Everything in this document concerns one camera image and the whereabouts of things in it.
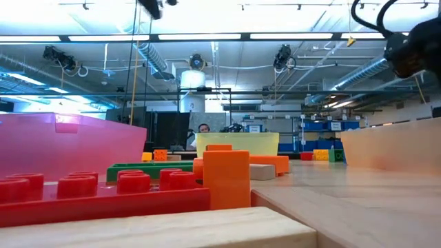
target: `desk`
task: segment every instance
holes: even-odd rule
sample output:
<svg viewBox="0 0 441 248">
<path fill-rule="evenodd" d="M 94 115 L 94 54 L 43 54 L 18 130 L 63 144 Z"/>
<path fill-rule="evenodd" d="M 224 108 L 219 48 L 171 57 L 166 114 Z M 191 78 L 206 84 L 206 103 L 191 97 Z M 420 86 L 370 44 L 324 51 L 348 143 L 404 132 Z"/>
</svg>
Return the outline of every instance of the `desk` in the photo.
<svg viewBox="0 0 441 248">
<path fill-rule="evenodd" d="M 439 247 L 441 176 L 292 161 L 292 174 L 252 181 L 252 205 L 318 231 L 319 247 Z"/>
</svg>

